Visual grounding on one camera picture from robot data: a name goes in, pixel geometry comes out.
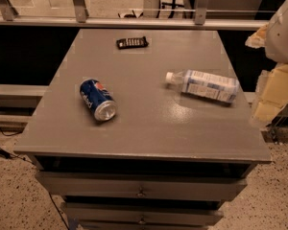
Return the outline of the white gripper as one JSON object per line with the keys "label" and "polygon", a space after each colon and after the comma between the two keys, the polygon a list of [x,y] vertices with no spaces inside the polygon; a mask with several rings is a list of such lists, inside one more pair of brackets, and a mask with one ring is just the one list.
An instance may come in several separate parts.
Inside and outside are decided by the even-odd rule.
{"label": "white gripper", "polygon": [[288,0],[280,6],[269,24],[250,35],[245,45],[265,47],[266,57],[278,62],[272,71],[263,70],[252,102],[252,125],[268,125],[288,104]]}

